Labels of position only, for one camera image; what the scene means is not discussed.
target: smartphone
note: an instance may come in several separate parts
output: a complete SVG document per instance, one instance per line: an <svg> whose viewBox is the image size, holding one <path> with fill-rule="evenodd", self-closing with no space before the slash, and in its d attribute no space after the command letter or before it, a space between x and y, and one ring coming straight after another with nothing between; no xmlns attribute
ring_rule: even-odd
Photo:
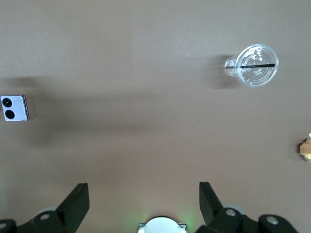
<svg viewBox="0 0 311 233"><path fill-rule="evenodd" d="M6 121L29 120L25 96L1 96L1 104Z"/></svg>

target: camera lens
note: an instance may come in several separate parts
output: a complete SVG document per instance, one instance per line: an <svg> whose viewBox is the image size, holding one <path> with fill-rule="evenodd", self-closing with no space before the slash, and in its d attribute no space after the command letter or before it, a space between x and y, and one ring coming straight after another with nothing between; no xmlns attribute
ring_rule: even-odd
<svg viewBox="0 0 311 233"><path fill-rule="evenodd" d="M13 119L13 118L15 117L15 114L14 114L14 112L11 111L11 110L6 110L6 111L5 111L5 116L6 116L7 118L9 118L9 119Z"/></svg>
<svg viewBox="0 0 311 233"><path fill-rule="evenodd" d="M2 103L3 103L3 105L4 105L5 107L7 107L7 108L9 108L9 107L12 106L12 101L11 101L10 99L8 99L8 98L4 98L4 99L2 100Z"/></svg>

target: white round device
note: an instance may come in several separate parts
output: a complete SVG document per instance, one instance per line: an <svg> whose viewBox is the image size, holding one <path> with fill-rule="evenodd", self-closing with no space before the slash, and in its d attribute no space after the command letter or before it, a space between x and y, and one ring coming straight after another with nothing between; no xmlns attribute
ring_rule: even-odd
<svg viewBox="0 0 311 233"><path fill-rule="evenodd" d="M185 224L178 224L169 217L155 217L146 224L140 223L138 233L187 233Z"/></svg>

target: brown food piece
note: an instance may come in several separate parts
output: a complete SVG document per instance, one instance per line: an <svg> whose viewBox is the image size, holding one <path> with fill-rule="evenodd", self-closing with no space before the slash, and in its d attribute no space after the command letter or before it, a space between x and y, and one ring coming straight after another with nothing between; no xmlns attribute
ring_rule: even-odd
<svg viewBox="0 0 311 233"><path fill-rule="evenodd" d="M302 154L305 159L311 163L311 139L308 139L300 146L300 154Z"/></svg>

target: beige surface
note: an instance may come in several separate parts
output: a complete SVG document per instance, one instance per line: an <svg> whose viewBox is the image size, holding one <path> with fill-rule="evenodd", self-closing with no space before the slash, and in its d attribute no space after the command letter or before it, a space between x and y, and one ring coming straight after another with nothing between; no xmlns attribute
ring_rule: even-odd
<svg viewBox="0 0 311 233"><path fill-rule="evenodd" d="M198 187L258 219L311 229L311 1L2 0L0 93L32 120L0 116L0 218L22 224L88 182L78 232L135 233L169 215L193 233ZM279 55L251 89L222 73L253 43Z"/></svg>

